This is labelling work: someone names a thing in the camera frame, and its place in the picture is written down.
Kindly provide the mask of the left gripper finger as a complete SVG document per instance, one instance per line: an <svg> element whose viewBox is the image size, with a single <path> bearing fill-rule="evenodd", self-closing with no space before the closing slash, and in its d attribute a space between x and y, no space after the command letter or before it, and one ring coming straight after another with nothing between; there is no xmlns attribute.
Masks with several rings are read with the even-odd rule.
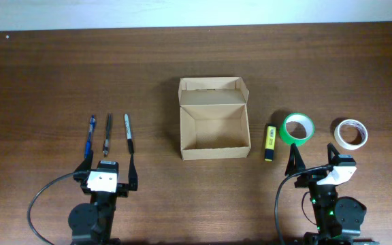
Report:
<svg viewBox="0 0 392 245"><path fill-rule="evenodd" d="M138 176L137 176L137 171L136 171L135 164L134 164L134 154L131 154L131 158L130 158L128 180L129 180L129 190L130 191L137 191L138 190Z"/></svg>
<svg viewBox="0 0 392 245"><path fill-rule="evenodd" d="M83 182L88 175L90 174L91 165L93 162L93 151L90 150L87 154L86 158L79 164L79 166L75 169L73 179L76 182Z"/></svg>

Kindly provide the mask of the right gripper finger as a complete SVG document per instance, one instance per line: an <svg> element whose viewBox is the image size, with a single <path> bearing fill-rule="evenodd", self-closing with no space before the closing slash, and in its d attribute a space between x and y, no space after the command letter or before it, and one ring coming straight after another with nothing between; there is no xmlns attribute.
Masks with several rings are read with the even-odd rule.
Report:
<svg viewBox="0 0 392 245"><path fill-rule="evenodd" d="M340 164L340 153L332 143L327 145L328 165L338 166Z"/></svg>
<svg viewBox="0 0 392 245"><path fill-rule="evenodd" d="M285 176L292 176L306 169L303 159L299 153L296 143L292 143L290 147L289 160L285 170Z"/></svg>

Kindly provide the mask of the yellow highlighter marker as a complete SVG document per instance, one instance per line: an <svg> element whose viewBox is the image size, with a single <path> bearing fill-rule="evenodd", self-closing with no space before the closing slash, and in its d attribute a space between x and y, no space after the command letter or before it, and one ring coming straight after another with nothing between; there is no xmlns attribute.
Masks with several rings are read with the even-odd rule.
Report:
<svg viewBox="0 0 392 245"><path fill-rule="evenodd" d="M276 127L268 125L265 139L265 160L270 162L274 160L274 149L276 143Z"/></svg>

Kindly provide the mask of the white tape roll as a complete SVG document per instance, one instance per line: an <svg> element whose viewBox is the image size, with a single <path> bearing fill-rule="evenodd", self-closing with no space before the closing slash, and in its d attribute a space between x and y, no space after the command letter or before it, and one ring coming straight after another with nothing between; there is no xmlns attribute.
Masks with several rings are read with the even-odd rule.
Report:
<svg viewBox="0 0 392 245"><path fill-rule="evenodd" d="M352 126L358 130L360 136L361 136L361 142L359 144L351 144L348 143L347 141L344 140L341 134L341 129L343 126ZM340 124L338 124L334 130L334 138L336 142L343 147L344 149L347 150L356 150L365 145L365 143L368 140L368 130L366 129L365 125L358 120L354 119L346 119L343 120Z"/></svg>

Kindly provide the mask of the dark grey pen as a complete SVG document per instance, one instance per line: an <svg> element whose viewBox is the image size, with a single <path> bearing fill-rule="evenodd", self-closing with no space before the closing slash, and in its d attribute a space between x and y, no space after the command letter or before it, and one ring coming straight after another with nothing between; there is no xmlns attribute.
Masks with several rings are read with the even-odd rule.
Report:
<svg viewBox="0 0 392 245"><path fill-rule="evenodd" d="M103 143L103 155L107 157L110 151L110 132L112 129L112 114L108 114L107 124L105 128L105 140Z"/></svg>

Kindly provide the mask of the green tape roll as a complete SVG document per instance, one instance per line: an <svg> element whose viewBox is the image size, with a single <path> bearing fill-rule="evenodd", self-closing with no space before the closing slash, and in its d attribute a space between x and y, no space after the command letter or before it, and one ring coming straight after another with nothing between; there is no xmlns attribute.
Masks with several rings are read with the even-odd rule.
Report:
<svg viewBox="0 0 392 245"><path fill-rule="evenodd" d="M305 138L293 137L287 131L288 123L299 123L305 129L306 132ZM279 129L279 134L281 139L288 145L296 144L296 146L301 146L305 144L314 135L314 132L315 132L315 127L313 121L311 120L310 117L302 113L289 114L284 119Z"/></svg>

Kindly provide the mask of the blue ballpoint pen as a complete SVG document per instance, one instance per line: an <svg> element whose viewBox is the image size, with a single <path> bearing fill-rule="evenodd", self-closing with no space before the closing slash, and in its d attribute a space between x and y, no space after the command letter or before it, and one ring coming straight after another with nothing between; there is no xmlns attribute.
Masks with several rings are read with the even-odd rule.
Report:
<svg viewBox="0 0 392 245"><path fill-rule="evenodd" d="M92 138L93 138L93 133L95 130L95 125L96 125L96 119L95 116L92 115L89 120L89 126L88 126L88 135L86 139L86 144L84 147L84 158L86 159L91 151L92 147Z"/></svg>

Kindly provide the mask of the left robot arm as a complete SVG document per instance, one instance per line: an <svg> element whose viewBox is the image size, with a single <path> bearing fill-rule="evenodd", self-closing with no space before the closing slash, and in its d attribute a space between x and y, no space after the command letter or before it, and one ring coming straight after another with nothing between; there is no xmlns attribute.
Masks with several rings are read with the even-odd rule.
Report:
<svg viewBox="0 0 392 245"><path fill-rule="evenodd" d="M120 244L111 237L116 201L127 198L138 189L138 176L134 156L130 156L128 183L118 182L119 165L116 161L100 161L92 168L93 152L81 162L74 172L82 192L89 195L88 203L74 207L68 217L73 244Z"/></svg>

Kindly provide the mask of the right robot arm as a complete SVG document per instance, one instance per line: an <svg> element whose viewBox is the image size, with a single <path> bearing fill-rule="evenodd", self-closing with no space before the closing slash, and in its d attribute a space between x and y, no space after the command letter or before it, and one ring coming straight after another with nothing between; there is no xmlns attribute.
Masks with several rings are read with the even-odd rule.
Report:
<svg viewBox="0 0 392 245"><path fill-rule="evenodd" d="M291 244L377 244L371 239L361 239L361 225L367 208L352 197L340 197L336 187L349 181L355 171L356 161L348 154L339 153L333 144L327 145L328 164L306 168L296 144L291 144L285 171L285 184L296 178L295 188L308 189L317 232L307 232Z"/></svg>

